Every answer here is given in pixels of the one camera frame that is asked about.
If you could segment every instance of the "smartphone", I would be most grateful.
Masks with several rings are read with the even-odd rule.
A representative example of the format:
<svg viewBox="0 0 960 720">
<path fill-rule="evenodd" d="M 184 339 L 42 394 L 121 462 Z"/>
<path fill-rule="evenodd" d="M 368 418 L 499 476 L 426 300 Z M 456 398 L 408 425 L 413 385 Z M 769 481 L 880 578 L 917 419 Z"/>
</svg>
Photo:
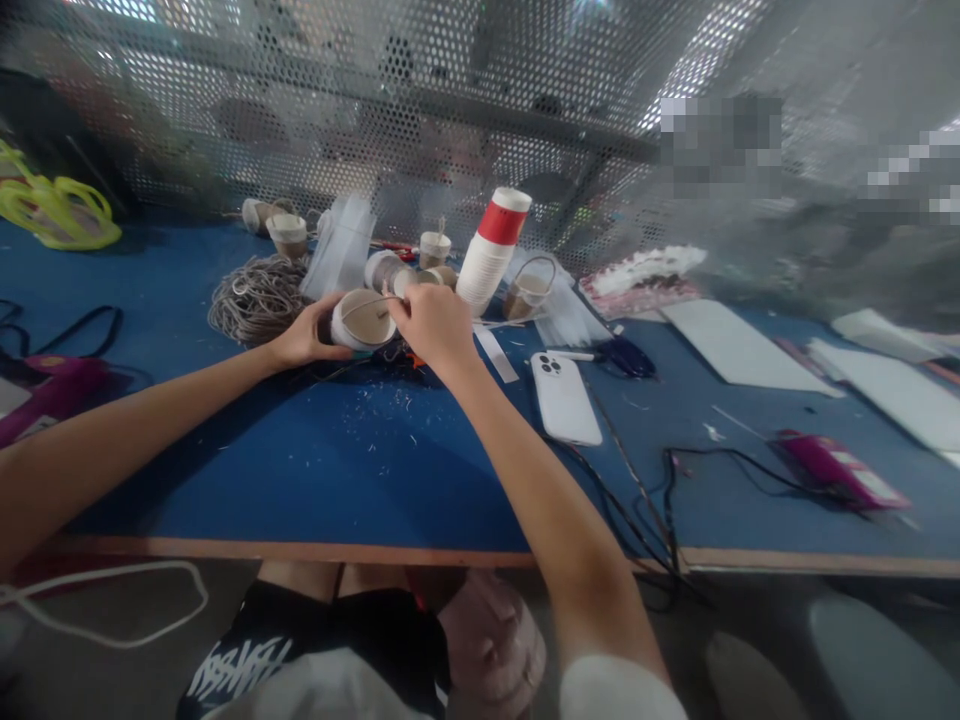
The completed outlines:
<svg viewBox="0 0 960 720">
<path fill-rule="evenodd" d="M 597 416 L 590 404 L 587 387 L 573 360 L 549 352 L 530 358 L 537 386 L 543 429 L 552 438 L 574 445 L 603 442 Z"/>
</svg>

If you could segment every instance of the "shorts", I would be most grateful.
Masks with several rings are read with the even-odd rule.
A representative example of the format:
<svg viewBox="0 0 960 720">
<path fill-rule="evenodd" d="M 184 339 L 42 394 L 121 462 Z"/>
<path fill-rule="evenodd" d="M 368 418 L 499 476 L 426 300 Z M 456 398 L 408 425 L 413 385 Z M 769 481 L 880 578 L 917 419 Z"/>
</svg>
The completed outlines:
<svg viewBox="0 0 960 720">
<path fill-rule="evenodd" d="M 411 593 L 374 590 L 323 603 L 257 580 L 180 699 L 177 720 L 199 720 L 294 660 L 341 648 L 372 667 L 409 708 L 444 717 L 446 637 Z"/>
</svg>

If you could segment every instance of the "white rope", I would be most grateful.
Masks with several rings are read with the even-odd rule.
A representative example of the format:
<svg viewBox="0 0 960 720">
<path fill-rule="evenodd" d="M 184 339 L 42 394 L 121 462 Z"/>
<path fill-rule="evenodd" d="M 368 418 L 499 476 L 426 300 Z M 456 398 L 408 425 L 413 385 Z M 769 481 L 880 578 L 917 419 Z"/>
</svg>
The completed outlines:
<svg viewBox="0 0 960 720">
<path fill-rule="evenodd" d="M 139 640 L 116 640 L 114 638 L 107 637 L 106 635 L 101 635 L 100 633 L 94 632 L 93 630 L 87 630 L 85 628 L 61 622 L 60 620 L 48 615 L 43 609 L 40 608 L 39 605 L 29 599 L 31 595 L 46 592 L 47 590 L 51 590 L 62 585 L 73 585 L 74 583 L 78 582 L 101 580 L 103 578 L 119 577 L 121 575 L 132 575 L 134 573 L 150 572 L 152 570 L 172 569 L 186 570 L 188 573 L 190 573 L 190 576 L 193 578 L 193 584 L 197 588 L 197 594 L 200 595 L 200 604 L 197 605 L 197 607 L 194 608 L 189 615 L 185 615 L 176 622 L 167 625 L 165 628 L 157 630 L 155 633 L 140 638 Z M 203 609 L 207 606 L 209 601 L 210 595 L 207 593 L 207 588 L 203 584 L 203 579 L 200 577 L 200 571 L 197 570 L 197 566 L 193 563 L 188 563 L 183 560 L 164 560 L 162 562 L 142 563 L 140 565 L 127 565 L 125 567 L 110 568 L 107 570 L 93 570 L 91 572 L 64 575 L 63 577 L 54 578 L 52 580 L 46 580 L 44 582 L 37 583 L 36 585 L 31 585 L 30 587 L 22 590 L 12 587 L 11 585 L 0 585 L 0 608 L 14 603 L 23 608 L 24 612 L 30 615 L 30 617 L 32 617 L 38 623 L 50 628 L 51 630 L 56 630 L 57 632 L 62 632 L 67 635 L 82 637 L 90 640 L 91 642 L 95 642 L 98 645 L 114 648 L 115 650 L 130 650 L 132 648 L 138 648 L 148 643 L 152 643 L 157 638 L 163 637 L 167 633 L 172 632 L 178 627 L 193 620 L 193 618 L 203 612 Z"/>
</svg>

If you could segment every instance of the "forearm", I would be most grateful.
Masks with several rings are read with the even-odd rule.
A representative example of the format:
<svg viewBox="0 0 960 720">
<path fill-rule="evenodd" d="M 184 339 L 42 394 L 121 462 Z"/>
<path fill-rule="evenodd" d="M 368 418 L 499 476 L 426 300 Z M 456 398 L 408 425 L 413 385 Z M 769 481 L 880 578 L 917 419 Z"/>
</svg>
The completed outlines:
<svg viewBox="0 0 960 720">
<path fill-rule="evenodd" d="M 610 529 L 482 362 L 444 378 L 477 432 L 536 557 L 565 663 L 590 652 L 667 680 L 636 581 Z"/>
<path fill-rule="evenodd" d="M 0 451 L 0 577 L 164 448 L 278 369 L 268 347 L 250 350 Z"/>
</svg>

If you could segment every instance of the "wooden table edge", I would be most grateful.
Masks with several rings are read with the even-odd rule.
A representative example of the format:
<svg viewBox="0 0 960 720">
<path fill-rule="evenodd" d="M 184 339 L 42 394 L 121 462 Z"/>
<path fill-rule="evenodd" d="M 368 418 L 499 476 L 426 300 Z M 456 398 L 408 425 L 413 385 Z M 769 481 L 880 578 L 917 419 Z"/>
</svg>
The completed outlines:
<svg viewBox="0 0 960 720">
<path fill-rule="evenodd" d="M 935 558 L 689 547 L 683 555 L 694 572 L 960 578 L 960 561 Z"/>
<path fill-rule="evenodd" d="M 58 535 L 43 553 L 86 553 L 139 557 L 222 558 L 231 560 L 299 560 L 380 565 L 534 568 L 530 553 L 400 548 L 385 545 L 258 542 L 171 537 Z M 880 575 L 960 578 L 960 561 L 771 550 L 682 548 L 684 571 L 762 572 L 825 575 Z M 652 560 L 634 560 L 637 572 L 662 573 Z"/>
</svg>

